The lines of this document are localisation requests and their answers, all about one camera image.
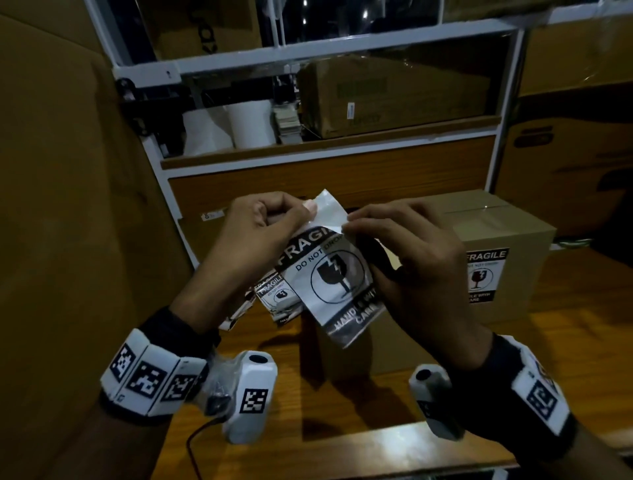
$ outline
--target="paper roll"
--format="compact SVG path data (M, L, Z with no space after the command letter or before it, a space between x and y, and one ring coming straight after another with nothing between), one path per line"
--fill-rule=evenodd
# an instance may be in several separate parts
M271 100L235 103L227 109L237 148L267 147L277 143Z
M229 113L224 106L186 111L182 114L187 139L186 156L233 148Z

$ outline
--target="fingernail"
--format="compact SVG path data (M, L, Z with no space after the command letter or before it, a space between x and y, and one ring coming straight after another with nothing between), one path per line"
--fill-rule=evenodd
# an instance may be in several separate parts
M314 200L310 199L303 202L303 206L310 211L310 218L315 218L318 210L317 203Z

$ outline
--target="wooden desk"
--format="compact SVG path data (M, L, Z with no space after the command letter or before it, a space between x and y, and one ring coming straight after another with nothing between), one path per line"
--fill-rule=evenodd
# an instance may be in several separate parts
M590 249L552 252L531 310L529 319L492 327L532 348L591 431L614 448L632 447L633 270ZM225 335L222 353L266 350L279 377L257 443L228 445L219 427L195 440L204 479L325 480L513 460L503 447L473 435L459 443L436 438L420 421L408 371L338 389L303 378L300 369L305 377L306 366L318 364L309 352L309 330L302 333L295 320L278 331L256 305ZM193 407L176 415L154 480L195 478L185 441L203 422Z

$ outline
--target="black cable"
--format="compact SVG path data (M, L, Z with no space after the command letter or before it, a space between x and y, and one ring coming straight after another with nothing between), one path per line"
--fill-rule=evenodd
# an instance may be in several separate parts
M226 417L217 417L207 423L205 423L204 425L202 425L201 427L197 428L196 430L194 430L194 432L189 435L189 438L187 438L187 453L189 454L189 459L191 460L191 466L194 468L194 472L196 472L196 477L198 478L198 480L203 480L202 475L200 475L200 470L198 469L197 466L197 462L196 462L196 458L194 457L194 452L191 450L191 442L192 440L198 436L198 434L200 432L202 432L203 430L213 426L213 425L217 425L217 424L221 424L227 421Z

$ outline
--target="person's left hand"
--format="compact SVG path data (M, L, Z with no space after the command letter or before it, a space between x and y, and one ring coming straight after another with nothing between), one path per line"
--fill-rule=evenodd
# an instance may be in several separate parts
M236 300L274 267L292 235L316 213L314 201L303 206L284 192L233 200L215 245L170 310L198 333L218 327L239 306Z

